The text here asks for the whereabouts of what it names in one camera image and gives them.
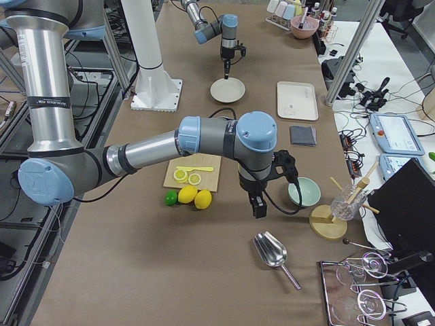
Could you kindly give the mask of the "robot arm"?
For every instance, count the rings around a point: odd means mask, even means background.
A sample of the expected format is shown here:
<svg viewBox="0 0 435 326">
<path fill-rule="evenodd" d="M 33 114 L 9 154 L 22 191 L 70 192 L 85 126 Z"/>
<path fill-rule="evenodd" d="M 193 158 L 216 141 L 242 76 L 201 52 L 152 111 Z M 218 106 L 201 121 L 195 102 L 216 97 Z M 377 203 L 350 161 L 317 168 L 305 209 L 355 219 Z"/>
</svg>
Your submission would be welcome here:
<svg viewBox="0 0 435 326">
<path fill-rule="evenodd" d="M 266 215 L 262 192 L 277 176 L 277 126 L 267 113 L 254 111 L 237 120 L 185 117 L 179 128 L 133 144 L 86 149 L 77 140 L 63 39 L 68 32 L 102 29 L 101 1 L 2 1 L 5 23 L 18 48 L 33 143 L 18 169 L 22 191 L 52 206 L 139 169 L 192 153 L 235 160 L 241 187 L 254 217 Z"/>
<path fill-rule="evenodd" d="M 234 65 L 232 60 L 235 52 L 240 51 L 243 58 L 247 51 L 237 38 L 239 17 L 235 14 L 222 14 L 213 22 L 208 22 L 201 14 L 204 7 L 200 8 L 198 1 L 181 1 L 181 6 L 194 25 L 194 35 L 199 44 L 204 44 L 218 35 L 221 36 L 220 57 L 224 63 L 224 79 L 228 79 L 230 68 Z"/>
</svg>

